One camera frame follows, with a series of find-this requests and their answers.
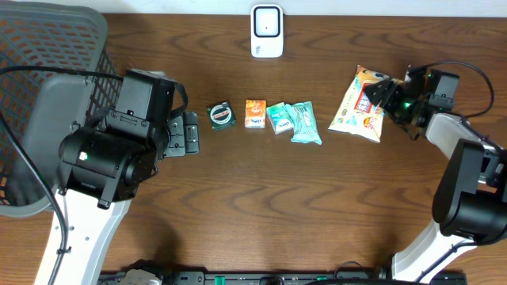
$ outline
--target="wooden table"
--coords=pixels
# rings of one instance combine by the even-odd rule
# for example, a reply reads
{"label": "wooden table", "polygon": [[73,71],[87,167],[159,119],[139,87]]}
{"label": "wooden table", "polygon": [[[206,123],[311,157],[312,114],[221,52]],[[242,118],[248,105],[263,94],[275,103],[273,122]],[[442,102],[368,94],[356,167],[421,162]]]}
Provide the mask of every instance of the wooden table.
{"label": "wooden table", "polygon": [[[357,64],[402,77],[409,64],[443,59],[481,67],[495,106],[472,122],[507,145],[507,20],[410,17],[285,18],[284,54],[250,55],[245,16],[106,15],[108,50],[120,73],[164,70],[185,84],[200,124],[198,155],[166,159],[142,184],[103,269],[138,259],[210,271],[334,270],[347,260],[382,264],[431,219],[447,159],[384,120],[382,142],[327,130]],[[487,106],[485,83],[461,76],[456,111]],[[321,146],[242,125],[245,99],[312,101]],[[238,126],[214,132],[205,107],[229,100]],[[2,283],[31,283],[51,214],[0,218]],[[469,284],[507,282],[507,243],[477,249],[448,268]]]}

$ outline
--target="black mount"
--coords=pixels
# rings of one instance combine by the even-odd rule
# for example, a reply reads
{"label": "black mount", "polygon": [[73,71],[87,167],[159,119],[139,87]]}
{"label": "black mount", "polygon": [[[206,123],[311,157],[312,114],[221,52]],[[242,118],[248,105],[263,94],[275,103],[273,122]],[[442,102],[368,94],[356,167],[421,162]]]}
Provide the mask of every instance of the black mount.
{"label": "black mount", "polygon": [[[175,90],[183,105],[171,111]],[[139,183],[158,172],[157,161],[166,156],[170,140],[179,136],[170,130],[170,121],[194,119],[195,113],[184,113],[187,104],[185,88],[173,79],[127,70],[116,107],[97,112],[103,115],[93,118],[93,125],[80,127],[62,141],[56,184],[97,197],[98,206],[104,209],[111,202],[133,198]],[[99,131],[95,124],[102,120],[106,129]],[[189,148],[196,153],[196,115],[191,123],[194,132],[188,134],[192,138]]]}

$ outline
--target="black cable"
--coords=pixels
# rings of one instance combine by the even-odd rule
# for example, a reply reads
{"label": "black cable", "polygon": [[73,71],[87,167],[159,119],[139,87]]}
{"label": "black cable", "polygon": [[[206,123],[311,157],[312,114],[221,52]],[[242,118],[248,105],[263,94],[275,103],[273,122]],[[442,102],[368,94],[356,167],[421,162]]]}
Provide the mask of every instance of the black cable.
{"label": "black cable", "polygon": [[437,63],[430,63],[430,64],[426,64],[424,66],[418,66],[418,67],[415,67],[415,68],[411,68],[410,71],[409,71],[409,76],[411,74],[417,73],[418,71],[423,70],[425,68],[434,67],[434,66],[441,65],[441,64],[458,64],[458,65],[461,65],[461,66],[464,66],[464,67],[468,67],[468,68],[470,68],[472,70],[475,70],[475,72],[477,72],[478,74],[480,74],[482,76],[482,78],[484,78],[484,80],[486,81],[486,84],[488,85],[488,88],[490,89],[490,104],[488,105],[488,107],[484,111],[477,112],[477,113],[474,113],[474,114],[471,114],[471,115],[467,115],[467,116],[465,116],[465,118],[470,119],[470,118],[473,118],[473,117],[482,116],[482,115],[486,114],[489,110],[491,110],[491,108],[493,107],[493,103],[494,103],[493,84],[491,84],[490,79],[484,73],[484,71],[482,71],[481,69],[479,69],[476,66],[471,65],[470,63],[463,63],[463,62],[460,62],[460,61],[453,61],[453,60],[446,60],[446,61],[441,61],[441,62],[437,62]]}
{"label": "black cable", "polygon": [[[101,72],[94,72],[94,71],[80,71],[80,70],[68,70],[64,68],[58,68],[58,67],[49,67],[49,66],[8,66],[0,69],[0,76],[7,72],[12,71],[21,71],[21,70],[37,70],[37,71],[50,71],[50,72],[57,72],[57,73],[65,73],[65,74],[71,74],[71,75],[81,75],[81,76],[95,76],[95,77],[103,77],[103,78],[112,78],[116,80],[123,81],[123,78],[114,74],[105,74]],[[23,146],[17,141],[16,137],[14,136],[14,133],[9,127],[9,124],[7,123],[6,119],[3,117],[2,112],[0,112],[0,125],[2,125],[3,129],[5,130],[7,134],[7,138],[14,146],[14,149],[16,149],[19,156],[23,159],[25,164],[28,166],[30,171],[33,173],[33,176],[36,178],[37,182],[40,184],[42,189],[44,190],[44,193],[48,197],[49,203],[53,207],[53,210],[55,211],[56,218],[58,219],[58,222],[60,224],[60,230],[62,234],[62,239],[60,241],[60,247],[56,251],[57,257],[55,266],[53,267],[53,270],[51,272],[51,276],[49,277],[48,284],[52,285],[55,282],[56,276],[58,275],[58,270],[60,268],[60,265],[62,264],[63,254],[68,253],[67,249],[67,240],[68,240],[68,229],[67,225],[65,223],[65,217],[63,217],[62,210],[60,209],[58,203],[56,202],[55,195],[49,188],[46,181],[44,181],[43,177],[40,175],[39,170],[37,167],[33,164],[33,161],[30,159],[30,157],[26,154],[25,150],[23,149]]]}
{"label": "black cable", "polygon": [[65,225],[65,218],[63,217],[62,210],[59,208],[58,203],[56,203],[55,196],[53,195],[53,192],[49,188],[48,184],[46,184],[46,181],[42,178],[42,176],[39,173],[39,170],[37,170],[37,167],[33,164],[30,157],[26,154],[23,147],[20,145],[20,143],[17,141],[17,139],[14,137],[13,132],[10,130],[6,119],[3,117],[3,114],[0,112],[0,124],[2,125],[4,131],[6,131],[7,138],[12,143],[16,151],[19,153],[20,157],[23,159],[25,164],[28,166],[30,171],[35,176],[37,182],[42,186],[42,189],[46,193],[46,196],[49,199],[49,203],[55,210],[56,217],[58,218],[58,222],[60,224],[60,229],[62,232],[62,240],[60,242],[60,248],[58,249],[58,256],[56,257],[55,267],[53,268],[53,272],[51,273],[51,278],[49,279],[49,284],[53,284],[55,281],[56,273],[58,273],[59,266],[62,263],[63,254],[67,251],[67,239],[68,239],[68,230],[67,226]]}
{"label": "black cable", "polygon": [[344,267],[344,266],[346,266],[346,265],[349,265],[349,264],[355,264],[355,265],[359,266],[359,267],[361,268],[361,271],[362,271],[362,272],[364,272],[366,275],[368,275],[368,273],[366,272],[366,270],[364,270],[363,265],[361,265],[361,264],[360,264],[359,262],[357,262],[357,261],[351,260],[351,261],[346,261],[346,262],[342,263],[342,264],[341,264],[341,265],[337,268],[337,270],[334,272],[333,277],[334,277],[335,279],[338,279],[338,273],[340,272],[340,269],[341,269],[341,268],[343,268],[343,267]]}
{"label": "black cable", "polygon": [[453,253],[457,253],[458,249],[465,247],[465,246],[486,246],[486,245],[493,245],[499,241],[501,241],[504,238],[505,233],[507,233],[507,226],[500,232],[496,238],[490,240],[490,241],[473,241],[473,242],[464,242],[460,243],[458,245],[453,245],[443,256],[441,256],[435,263],[433,263],[428,270],[423,271],[419,277],[415,280],[415,282],[420,283],[425,276],[427,276],[430,272],[435,270],[442,262],[444,262],[446,259],[448,259]]}
{"label": "black cable", "polygon": [[11,71],[48,71],[48,72],[57,72],[57,73],[64,73],[64,74],[70,74],[70,75],[81,75],[81,76],[94,76],[94,77],[101,77],[101,78],[112,78],[119,81],[123,81],[124,78],[121,76],[115,75],[115,74],[106,74],[102,72],[95,72],[95,71],[86,71],[86,70],[70,70],[66,68],[60,68],[60,67],[50,67],[50,66],[8,66],[0,69],[0,75],[11,72]]}

